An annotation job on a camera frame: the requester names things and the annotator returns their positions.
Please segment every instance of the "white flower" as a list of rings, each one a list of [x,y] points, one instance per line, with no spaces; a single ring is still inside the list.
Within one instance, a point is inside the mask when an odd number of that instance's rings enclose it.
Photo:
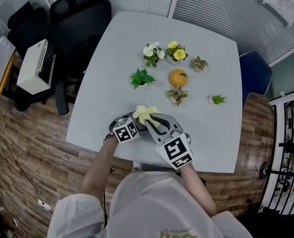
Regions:
[[[144,47],[143,54],[146,57],[151,57],[153,55],[153,47],[151,45],[149,45],[148,47]]]
[[[163,59],[165,57],[165,52],[157,50],[157,55],[160,59]]]
[[[159,42],[149,44],[149,47],[151,47],[152,49],[157,49],[158,50],[158,46],[159,46]]]

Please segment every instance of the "white shirt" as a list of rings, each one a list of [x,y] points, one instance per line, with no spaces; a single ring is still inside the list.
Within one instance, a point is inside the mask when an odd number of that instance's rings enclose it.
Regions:
[[[136,172],[117,187],[105,229],[100,201],[75,194],[60,200],[49,238],[252,238],[230,212],[210,218],[173,173]]]

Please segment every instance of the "white table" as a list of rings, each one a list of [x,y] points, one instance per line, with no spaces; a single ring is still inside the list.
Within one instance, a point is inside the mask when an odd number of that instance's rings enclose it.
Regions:
[[[147,67],[157,81],[134,90],[131,73],[144,69],[146,43],[177,41],[188,48],[189,57],[172,66],[166,59],[158,67]],[[190,64],[199,55],[210,68],[197,73]],[[176,107],[166,96],[172,89],[169,73],[181,68],[189,75],[183,88],[189,97]],[[227,103],[212,107],[209,96],[222,94]],[[67,141],[99,151],[110,122],[136,105],[156,106],[175,117],[191,135],[197,171],[233,173],[239,147],[242,120],[241,72],[236,42],[219,34],[162,16],[119,11],[100,40],[80,87]],[[155,151],[148,132],[117,147],[115,156],[159,166],[169,166]]]

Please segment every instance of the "artificial flower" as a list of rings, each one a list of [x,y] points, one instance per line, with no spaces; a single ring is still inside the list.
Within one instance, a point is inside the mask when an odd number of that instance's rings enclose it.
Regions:
[[[173,53],[173,56],[176,58],[176,60],[183,60],[186,57],[186,53],[184,50],[180,49]]]
[[[143,54],[146,57],[151,57],[153,55],[153,47],[151,45],[149,45],[148,47],[144,47]]]
[[[150,114],[155,114],[155,113],[161,113],[160,111],[157,110],[156,107],[146,107],[143,105],[138,105],[136,107],[136,111],[133,113],[133,118],[137,119],[139,118],[139,122],[142,125],[145,125],[145,120],[150,120],[155,127],[159,127],[160,123],[154,121],[151,119]]]
[[[171,42],[171,43],[168,44],[168,47],[170,49],[174,49],[177,45],[178,45],[178,43],[176,41],[173,41],[173,42]]]
[[[163,59],[165,57],[165,52],[164,51],[160,51],[160,50],[157,50],[157,55],[160,59]]]
[[[159,42],[152,43],[152,45],[157,47],[157,46],[159,46]]]

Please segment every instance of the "yellow artificial flower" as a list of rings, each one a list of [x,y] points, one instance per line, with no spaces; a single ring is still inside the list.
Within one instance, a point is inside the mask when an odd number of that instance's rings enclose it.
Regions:
[[[173,41],[173,42],[171,42],[171,43],[168,44],[168,47],[170,49],[174,49],[177,45],[178,45],[178,43],[176,41]]]
[[[139,118],[139,122],[142,125],[145,125],[145,120],[149,120],[153,123],[153,125],[155,125],[156,128],[158,128],[160,126],[160,123],[158,123],[157,121],[154,121],[150,117],[150,114],[155,114],[155,113],[157,114],[161,112],[158,111],[156,107],[146,107],[143,105],[138,105],[136,107],[136,111],[133,113],[133,118],[134,119]]]
[[[186,53],[184,50],[177,50],[175,53],[173,53],[173,56],[176,58],[176,60],[183,60],[186,57]]]

